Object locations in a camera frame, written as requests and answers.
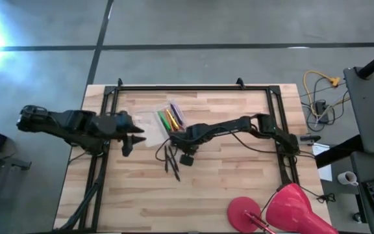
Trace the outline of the translucent purple pen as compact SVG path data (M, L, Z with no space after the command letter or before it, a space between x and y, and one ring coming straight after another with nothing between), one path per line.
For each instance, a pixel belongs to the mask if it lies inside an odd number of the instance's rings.
M171 109L172 109L172 111L173 111L173 113L174 113L174 115L175 115L175 117L176 117L179 125L182 126L183 125L183 121L182 121L182 118L181 118L181 116L180 116L180 114L178 112L177 107L174 104L172 104L172 103L170 104L170 107L171 107Z

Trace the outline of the white mug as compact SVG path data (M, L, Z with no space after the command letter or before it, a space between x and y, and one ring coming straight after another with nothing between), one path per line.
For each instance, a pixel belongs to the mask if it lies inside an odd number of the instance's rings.
M342 185L358 186L357 176L352 171L346 171L338 174L337 180Z

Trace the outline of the black aluminium table frame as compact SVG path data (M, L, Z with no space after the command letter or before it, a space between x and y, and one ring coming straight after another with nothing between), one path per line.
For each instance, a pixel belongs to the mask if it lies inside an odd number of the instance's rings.
M287 128L282 85L90 85L82 108L95 112L137 110L176 101L189 122L222 122L268 111ZM156 160L160 145L138 144L129 157L113 142L104 159L74 157L65 175L53 225L59 234L232 232L226 209L237 196L267 200L281 184L298 182L294 163L284 165L281 147L242 135L215 138L180 166L178 182Z

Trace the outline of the white paper sheet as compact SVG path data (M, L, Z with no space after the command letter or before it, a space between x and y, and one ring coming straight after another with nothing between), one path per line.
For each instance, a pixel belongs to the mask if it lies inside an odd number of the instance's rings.
M330 146L324 144L314 143L312 146L312 152L317 157L320 153L328 151ZM319 178L325 181L332 181L332 168L331 165L326 165L318 168Z

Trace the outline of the grey stand leg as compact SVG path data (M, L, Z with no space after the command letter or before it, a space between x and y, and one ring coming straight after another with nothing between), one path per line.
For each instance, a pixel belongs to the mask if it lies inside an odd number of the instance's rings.
M17 166L22 170L28 170L31 167L30 161L24 161L21 159L13 158L13 156L6 156L0 152L0 165Z

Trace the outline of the black power adapter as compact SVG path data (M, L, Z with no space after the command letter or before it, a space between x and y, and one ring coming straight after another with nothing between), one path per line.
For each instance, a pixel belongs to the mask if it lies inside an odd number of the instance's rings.
M327 109L328 105L325 100L322 101L316 101L314 103L314 110L318 116L322 115L325 110Z

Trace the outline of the clear plastic supply box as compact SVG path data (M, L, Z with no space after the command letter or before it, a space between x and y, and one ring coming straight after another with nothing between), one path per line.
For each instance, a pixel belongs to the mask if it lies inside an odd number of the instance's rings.
M171 103L174 104L178 109L178 112L183 121L182 126L179 125L170 107ZM158 105L153 105L152 107L145 107L139 109L134 113L134 120L136 122L136 125L138 125L141 129L144 130L144 132L141 135L146 138L145 145L147 147L160 145L166 139L168 139L169 133L172 132L166 131L166 128L160 121L160 118L157 113L158 111L163 113L163 111L165 111L166 109L168 109L171 112L172 116L174 117L175 121L178 123L180 127L179 130L175 129L174 131L185 131L187 127L187 121L179 105L173 100L166 101L165 103L159 103Z

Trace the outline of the dark grey desk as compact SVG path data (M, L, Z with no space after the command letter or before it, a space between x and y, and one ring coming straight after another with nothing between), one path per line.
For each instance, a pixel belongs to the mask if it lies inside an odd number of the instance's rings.
M356 151L351 155L351 162L358 181L359 194L356 195L356 199L360 217L363 223L368 224L370 232L374 234L374 212L362 186L362 182L374 180L374 154Z

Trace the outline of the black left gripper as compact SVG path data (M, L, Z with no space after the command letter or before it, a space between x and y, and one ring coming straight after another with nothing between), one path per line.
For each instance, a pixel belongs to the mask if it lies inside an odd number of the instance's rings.
M134 126L132 117L126 111L120 111L113 116L101 116L101 131L109 139L122 141L121 148L124 157L128 157L133 150L133 144L146 140L142 136L130 135L130 133L143 133L144 130Z

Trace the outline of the green pen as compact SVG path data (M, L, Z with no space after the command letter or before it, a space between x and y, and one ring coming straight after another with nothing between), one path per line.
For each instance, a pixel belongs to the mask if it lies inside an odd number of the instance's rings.
M157 113L158 113L158 116L160 118L160 121L163 123L164 127L166 128L166 131L171 131L171 126L168 123L168 121L166 120L166 117L164 116L164 114L160 111L158 111Z

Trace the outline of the red desk lamp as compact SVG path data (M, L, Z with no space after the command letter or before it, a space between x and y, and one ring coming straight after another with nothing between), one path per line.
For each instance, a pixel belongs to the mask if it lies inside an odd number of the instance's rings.
M258 229L275 234L272 228L299 234L338 234L337 229L313 212L310 201L296 183L283 186L274 193L266 213L251 198L233 199L227 207L230 225L241 233Z

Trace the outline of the small black device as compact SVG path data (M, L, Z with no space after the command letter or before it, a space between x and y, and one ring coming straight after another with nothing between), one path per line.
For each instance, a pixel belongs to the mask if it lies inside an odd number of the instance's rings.
M298 137L300 142L304 144L313 144L321 139L319 135L301 135Z

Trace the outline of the black desk beam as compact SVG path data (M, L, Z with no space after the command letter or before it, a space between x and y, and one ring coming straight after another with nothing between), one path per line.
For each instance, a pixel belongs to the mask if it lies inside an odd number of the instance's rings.
M363 143L360 135L354 136L341 144L330 147L315 156L317 168L322 168L336 161L349 157L355 151L363 151Z

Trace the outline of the yellow pen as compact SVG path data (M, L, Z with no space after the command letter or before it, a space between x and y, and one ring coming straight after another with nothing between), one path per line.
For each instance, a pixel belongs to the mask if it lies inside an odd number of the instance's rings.
M173 128L176 130L179 130L180 127L178 123L175 121L174 117L172 116L171 112L168 109L166 109L166 114L168 115L168 118L170 119Z

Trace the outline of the brown pen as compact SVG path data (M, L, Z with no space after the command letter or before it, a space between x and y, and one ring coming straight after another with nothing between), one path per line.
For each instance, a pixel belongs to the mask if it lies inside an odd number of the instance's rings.
M164 116L165 116L165 118L166 118L166 121L167 121L167 123L168 123L168 125L169 125L169 127L170 127L170 131L174 131L175 129L174 129L174 127L173 127L173 125L172 125L172 122L171 122L171 119L170 119L170 117L168 116L168 114L167 114L167 111L166 110L163 110L163 113L164 113Z

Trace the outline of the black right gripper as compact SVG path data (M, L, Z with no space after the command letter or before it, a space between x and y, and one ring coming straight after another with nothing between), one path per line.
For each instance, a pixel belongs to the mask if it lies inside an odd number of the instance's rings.
M185 131L170 132L169 139L172 145L178 144L184 153L194 155L205 131L206 125L191 125Z

